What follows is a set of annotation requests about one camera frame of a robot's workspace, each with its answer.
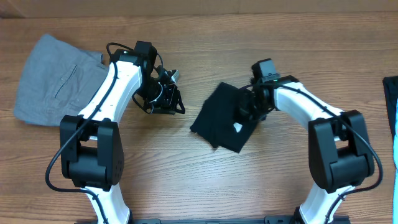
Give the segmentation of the black t-shirt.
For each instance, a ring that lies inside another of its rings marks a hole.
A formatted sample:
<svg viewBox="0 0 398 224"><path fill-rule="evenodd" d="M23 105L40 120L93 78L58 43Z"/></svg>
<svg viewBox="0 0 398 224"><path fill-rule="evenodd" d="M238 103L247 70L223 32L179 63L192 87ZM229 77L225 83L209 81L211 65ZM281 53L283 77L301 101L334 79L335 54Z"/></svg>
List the black t-shirt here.
<svg viewBox="0 0 398 224"><path fill-rule="evenodd" d="M205 100L196 120L190 126L191 132L208 141L213 148L221 146L239 153L259 122L235 120L234 109L238 90L235 86L221 82Z"/></svg>

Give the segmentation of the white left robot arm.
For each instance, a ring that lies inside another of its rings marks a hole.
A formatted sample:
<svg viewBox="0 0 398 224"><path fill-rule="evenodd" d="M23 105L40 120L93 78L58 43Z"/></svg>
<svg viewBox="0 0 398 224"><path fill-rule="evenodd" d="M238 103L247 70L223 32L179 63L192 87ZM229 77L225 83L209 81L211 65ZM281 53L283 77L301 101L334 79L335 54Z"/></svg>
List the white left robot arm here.
<svg viewBox="0 0 398 224"><path fill-rule="evenodd" d="M128 103L140 96L144 102L138 107L147 114L185 113L179 72L155 66L161 56L150 42L115 46L109 53L108 75L88 105L61 120L60 149L45 173L46 184L59 191L50 182L50 171L60 159L64 178L74 184L71 191L88 196L97 223L133 222L119 185L124 170L119 122Z"/></svg>

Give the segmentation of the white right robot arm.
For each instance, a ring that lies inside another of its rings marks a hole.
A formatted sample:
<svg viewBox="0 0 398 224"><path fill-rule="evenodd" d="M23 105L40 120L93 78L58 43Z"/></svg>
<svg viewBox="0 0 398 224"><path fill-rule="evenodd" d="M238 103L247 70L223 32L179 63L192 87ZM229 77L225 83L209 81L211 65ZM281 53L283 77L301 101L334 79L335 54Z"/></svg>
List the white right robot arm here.
<svg viewBox="0 0 398 224"><path fill-rule="evenodd" d="M363 115L343 111L311 94L293 76L282 77L269 58L251 67L253 78L240 89L235 112L237 130L244 123L264 120L279 110L308 132L308 166L313 187L306 200L284 223L348 223L334 216L349 194L362 192L365 178L373 175L379 159L369 143Z"/></svg>

